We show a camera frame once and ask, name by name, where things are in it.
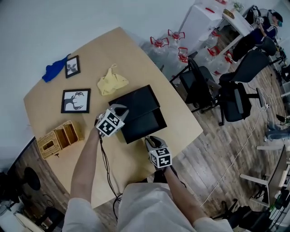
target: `wooden floor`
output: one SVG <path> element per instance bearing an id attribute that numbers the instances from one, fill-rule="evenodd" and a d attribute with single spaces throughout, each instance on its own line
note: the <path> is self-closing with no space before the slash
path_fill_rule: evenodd
<path id="1" fill-rule="evenodd" d="M 227 38 L 222 37 L 218 45 L 223 48 L 228 43 Z M 230 71 L 235 70 L 236 67 L 237 64 L 233 64 Z M 251 115 L 248 118 L 234 123 L 226 122 L 225 126 L 222 127 L 218 125 L 221 120 L 218 107 L 205 114 L 194 113 L 203 128 L 203 133 L 173 160 L 173 166 L 180 179 L 186 183 L 200 204 L 206 200 L 224 175 L 203 205 L 204 211 L 209 216 L 215 216 L 223 211 L 221 201 L 224 200 L 230 205 L 234 198 L 239 200 L 239 205 L 249 205 L 253 210 L 261 209 L 259 205 L 249 201 L 255 186 L 239 178 L 239 175 L 243 173 L 261 177 L 265 173 L 270 173 L 277 161 L 278 152 L 256 150 L 257 145 L 264 144 L 263 137 L 267 118 L 274 120 L 276 113 L 285 115 L 275 73 L 270 67 L 267 67 L 249 85 L 254 89 L 256 87 L 263 89 L 262 94 L 270 105 L 269 111 L 261 112 L 255 101 L 252 101 Z M 244 86 L 247 93 L 254 92 L 247 84 Z M 274 101 L 267 97 L 271 92 L 276 106 Z M 246 143 L 254 126 L 256 127 Z M 242 152 L 226 172 L 243 146 Z M 37 172 L 41 181 L 40 191 L 33 191 L 27 184 L 24 185 L 24 191 L 32 195 L 35 217 L 39 217 L 39 214 L 42 214 L 45 207 L 50 204 L 65 212 L 69 194 L 54 176 L 47 162 L 40 158 L 36 142 L 32 143 L 15 164 L 15 170 L 19 177 L 22 177 L 24 168 L 27 166 L 32 167 Z M 99 206 L 95 211 L 107 229 L 114 231 L 116 221 L 112 211 L 112 201 Z"/>

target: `cap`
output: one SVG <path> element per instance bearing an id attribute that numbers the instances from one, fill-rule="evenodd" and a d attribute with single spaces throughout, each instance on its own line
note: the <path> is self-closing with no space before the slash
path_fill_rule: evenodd
<path id="1" fill-rule="evenodd" d="M 278 12 L 273 12 L 273 16 L 275 16 L 280 22 L 283 22 L 283 17 Z"/>

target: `white t-shirt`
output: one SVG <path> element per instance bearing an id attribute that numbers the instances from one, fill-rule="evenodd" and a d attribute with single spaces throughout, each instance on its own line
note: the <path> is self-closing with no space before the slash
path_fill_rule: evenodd
<path id="1" fill-rule="evenodd" d="M 91 204 L 81 198 L 68 202 L 63 232 L 106 231 Z M 119 206 L 118 232 L 232 232 L 227 220 L 203 217 L 189 223 L 172 200 L 168 184 L 129 184 Z"/>

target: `basket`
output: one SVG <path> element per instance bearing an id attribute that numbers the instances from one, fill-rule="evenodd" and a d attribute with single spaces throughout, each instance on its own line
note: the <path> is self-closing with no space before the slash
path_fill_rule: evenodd
<path id="1" fill-rule="evenodd" d="M 77 122 L 67 121 L 40 138 L 37 144 L 42 158 L 46 159 L 83 139 L 80 125 Z"/>

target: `large plastic bottle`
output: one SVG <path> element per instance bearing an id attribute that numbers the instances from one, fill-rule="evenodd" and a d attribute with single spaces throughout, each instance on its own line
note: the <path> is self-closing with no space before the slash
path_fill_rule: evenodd
<path id="1" fill-rule="evenodd" d="M 178 49 L 180 47 L 180 40 L 185 38 L 184 32 L 172 32 L 168 29 L 169 48 Z"/>
<path id="2" fill-rule="evenodd" d="M 204 46 L 208 48 L 213 48 L 218 43 L 218 37 L 220 37 L 220 35 L 215 30 L 213 30 L 213 32 L 209 35 L 208 39 L 205 41 Z"/>
<path id="3" fill-rule="evenodd" d="M 169 81 L 188 65 L 187 48 L 179 47 L 178 51 L 177 55 L 175 53 L 168 54 L 167 62 L 162 71 Z"/>
<path id="4" fill-rule="evenodd" d="M 228 72 L 231 63 L 232 61 L 228 56 L 218 56 L 211 62 L 208 69 L 213 75 L 220 76 Z"/>
<path id="5" fill-rule="evenodd" d="M 150 37 L 150 43 L 145 43 L 141 46 L 144 52 L 150 57 L 155 65 L 160 69 L 168 56 L 169 51 L 169 40 L 168 38 L 155 40 L 152 36 Z"/>
<path id="6" fill-rule="evenodd" d="M 201 49 L 196 56 L 193 58 L 196 64 L 201 67 L 208 67 L 210 62 L 219 54 L 219 49 L 217 47 L 203 48 Z"/>

